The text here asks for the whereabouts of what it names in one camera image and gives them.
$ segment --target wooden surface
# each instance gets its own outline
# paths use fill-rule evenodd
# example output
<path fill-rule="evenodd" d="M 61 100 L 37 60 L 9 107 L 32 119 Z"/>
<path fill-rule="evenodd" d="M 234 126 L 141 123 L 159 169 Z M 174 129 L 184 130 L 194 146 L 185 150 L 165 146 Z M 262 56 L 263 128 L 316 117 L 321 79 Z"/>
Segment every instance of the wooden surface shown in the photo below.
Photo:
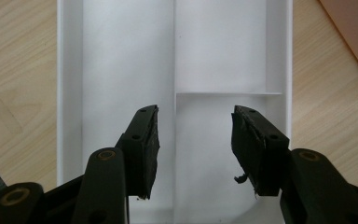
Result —
<path fill-rule="evenodd" d="M 0 0 L 0 174 L 56 183 L 56 1 Z M 294 0 L 292 148 L 358 185 L 358 62 L 318 0 Z"/>
<path fill-rule="evenodd" d="M 56 1 L 0 0 L 0 175 L 56 185 Z"/>

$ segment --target wooden table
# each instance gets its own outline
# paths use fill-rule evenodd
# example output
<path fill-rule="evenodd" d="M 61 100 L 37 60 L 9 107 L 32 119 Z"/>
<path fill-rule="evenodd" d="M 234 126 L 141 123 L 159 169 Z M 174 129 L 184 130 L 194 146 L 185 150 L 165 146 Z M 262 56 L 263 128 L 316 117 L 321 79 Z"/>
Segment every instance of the wooden table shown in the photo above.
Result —
<path fill-rule="evenodd" d="M 0 175 L 56 185 L 55 0 L 0 0 Z M 358 185 L 358 62 L 318 0 L 294 0 L 292 148 Z"/>

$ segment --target white box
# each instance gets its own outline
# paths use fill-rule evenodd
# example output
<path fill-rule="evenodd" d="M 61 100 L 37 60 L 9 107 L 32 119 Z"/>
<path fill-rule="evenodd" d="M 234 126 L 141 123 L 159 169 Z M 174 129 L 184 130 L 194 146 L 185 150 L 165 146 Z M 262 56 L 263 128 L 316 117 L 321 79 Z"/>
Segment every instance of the white box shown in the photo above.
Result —
<path fill-rule="evenodd" d="M 233 177 L 234 105 L 290 137 L 292 0 L 58 0 L 58 183 L 158 105 L 150 201 L 131 223 L 279 223 L 278 198 Z"/>

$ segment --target box compartment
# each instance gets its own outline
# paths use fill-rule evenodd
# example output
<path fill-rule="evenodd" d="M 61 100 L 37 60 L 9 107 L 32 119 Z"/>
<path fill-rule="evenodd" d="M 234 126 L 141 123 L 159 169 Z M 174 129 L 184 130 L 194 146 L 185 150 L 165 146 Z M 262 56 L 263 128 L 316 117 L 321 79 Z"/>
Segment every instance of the box compartment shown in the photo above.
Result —
<path fill-rule="evenodd" d="M 131 223 L 276 223 L 230 148 L 234 105 L 291 130 L 292 0 L 58 0 L 58 183 L 158 105 L 151 200 Z"/>

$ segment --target metal bolt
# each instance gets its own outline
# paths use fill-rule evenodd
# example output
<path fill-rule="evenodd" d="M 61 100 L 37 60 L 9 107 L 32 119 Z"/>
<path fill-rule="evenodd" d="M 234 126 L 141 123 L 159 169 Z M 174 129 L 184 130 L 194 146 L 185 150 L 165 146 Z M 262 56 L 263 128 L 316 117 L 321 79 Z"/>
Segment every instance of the metal bolt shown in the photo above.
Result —
<path fill-rule="evenodd" d="M 98 154 L 98 159 L 101 161 L 108 161 L 116 156 L 116 152 L 112 150 L 105 150 Z"/>
<path fill-rule="evenodd" d="M 21 203 L 30 195 L 30 192 L 31 191 L 27 188 L 13 189 L 11 192 L 5 194 L 2 197 L 0 203 L 3 206 L 11 206 L 11 205 Z"/>
<path fill-rule="evenodd" d="M 309 151 L 302 151 L 299 153 L 299 155 L 307 161 L 318 161 L 320 159 L 317 154 Z"/>

